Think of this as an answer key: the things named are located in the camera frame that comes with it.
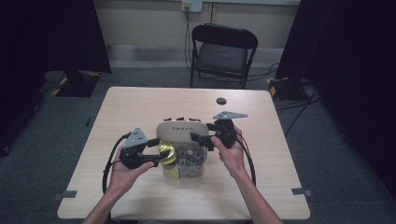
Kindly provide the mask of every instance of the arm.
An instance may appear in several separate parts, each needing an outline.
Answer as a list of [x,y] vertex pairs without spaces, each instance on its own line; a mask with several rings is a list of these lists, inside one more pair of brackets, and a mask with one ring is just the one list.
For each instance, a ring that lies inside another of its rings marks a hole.
[[244,165],[244,151],[239,143],[233,147],[225,147],[217,137],[211,138],[213,145],[219,150],[220,159],[224,162],[230,175],[235,179],[247,209],[254,223],[282,223],[270,204],[265,201],[262,194],[251,181]]
[[120,162],[120,148],[113,161],[110,184],[99,203],[92,209],[82,221],[83,224],[97,224],[106,221],[114,204],[132,187],[136,179],[154,165],[152,161],[142,164],[140,167],[130,170]]

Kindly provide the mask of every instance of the tabletop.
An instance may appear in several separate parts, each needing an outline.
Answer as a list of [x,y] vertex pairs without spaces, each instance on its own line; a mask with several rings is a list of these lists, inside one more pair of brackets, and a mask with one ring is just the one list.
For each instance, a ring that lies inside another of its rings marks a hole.
[[[226,105],[217,104],[218,98]],[[83,219],[103,195],[102,177],[111,149],[123,135],[139,127],[147,138],[156,137],[164,119],[199,119],[213,123],[221,111],[247,114],[233,119],[247,141],[254,162],[257,188],[282,219],[307,219],[310,211],[300,189],[290,151],[267,91],[180,88],[112,87],[108,90],[63,198],[60,218]],[[147,147],[145,154],[156,154]],[[208,152],[205,172],[196,178],[173,179],[161,166],[139,176],[132,189],[114,206],[112,217],[132,220],[246,220],[242,195],[219,159]]]

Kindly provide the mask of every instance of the black tape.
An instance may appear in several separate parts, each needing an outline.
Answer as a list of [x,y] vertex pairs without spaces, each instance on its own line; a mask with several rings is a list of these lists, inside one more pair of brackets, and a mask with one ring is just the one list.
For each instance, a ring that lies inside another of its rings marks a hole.
[[312,196],[312,191],[310,189],[303,189],[303,188],[299,188],[299,189],[291,189],[291,192],[293,193],[293,195],[300,195],[303,194],[305,195],[305,197],[310,197]]
[[65,190],[62,193],[55,193],[52,197],[55,201],[60,201],[62,198],[76,198],[76,190]]

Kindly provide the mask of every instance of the chair backrest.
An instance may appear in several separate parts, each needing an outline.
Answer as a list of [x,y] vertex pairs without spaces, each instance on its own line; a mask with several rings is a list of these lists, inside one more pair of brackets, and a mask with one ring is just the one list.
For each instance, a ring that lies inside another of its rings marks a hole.
[[204,23],[194,27],[191,32],[192,42],[222,45],[240,49],[253,49],[258,46],[257,37],[248,30],[229,26]]

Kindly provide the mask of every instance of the gray carpet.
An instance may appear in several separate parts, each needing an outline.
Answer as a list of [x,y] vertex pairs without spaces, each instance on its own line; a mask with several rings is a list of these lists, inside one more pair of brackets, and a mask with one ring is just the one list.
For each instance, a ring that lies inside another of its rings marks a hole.
[[[250,74],[267,71],[252,68]],[[47,73],[43,90],[61,74]],[[189,80],[187,68],[117,68],[100,78],[91,98],[54,97],[46,92],[38,112],[10,145],[10,155],[0,158],[0,223],[79,223],[59,219],[60,201],[52,198],[67,188],[107,89],[188,88]],[[194,83],[195,88],[238,88],[237,82],[196,78]],[[246,89],[268,87],[261,78],[249,81]],[[289,105],[275,104],[276,108]],[[279,111],[284,131],[301,109]],[[396,223],[395,202],[369,164],[342,137],[337,119],[321,101],[297,118],[287,141],[302,185],[313,196],[307,198],[311,218],[285,223]]]

